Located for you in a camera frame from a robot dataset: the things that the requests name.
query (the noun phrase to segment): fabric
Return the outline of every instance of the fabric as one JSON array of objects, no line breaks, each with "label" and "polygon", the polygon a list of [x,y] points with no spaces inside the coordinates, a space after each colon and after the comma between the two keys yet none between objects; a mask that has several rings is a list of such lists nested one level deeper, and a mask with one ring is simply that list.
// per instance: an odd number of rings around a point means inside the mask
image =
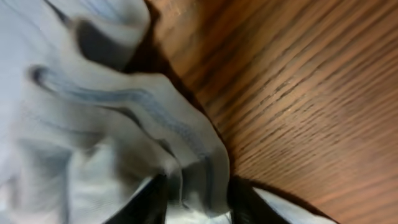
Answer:
[{"label": "fabric", "polygon": [[[149,25],[142,0],[0,6],[15,21],[10,48],[26,53],[2,65],[24,74],[14,70],[22,95],[0,160],[1,223],[108,222],[159,174],[166,223],[230,223],[229,160],[211,123],[164,75],[120,72]],[[290,223],[331,223],[258,194]]]}]

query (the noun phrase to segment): towel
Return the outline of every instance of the towel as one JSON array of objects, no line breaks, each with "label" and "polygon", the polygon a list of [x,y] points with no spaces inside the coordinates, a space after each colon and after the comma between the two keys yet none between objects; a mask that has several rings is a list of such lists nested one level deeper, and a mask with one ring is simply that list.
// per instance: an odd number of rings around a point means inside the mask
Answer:
[{"label": "towel", "polygon": [[[166,223],[231,222],[228,155],[211,123],[163,74],[122,72],[150,22],[142,0],[2,5],[31,53],[0,164],[2,223],[105,223],[159,175]],[[257,193],[289,223],[334,223]]]}]

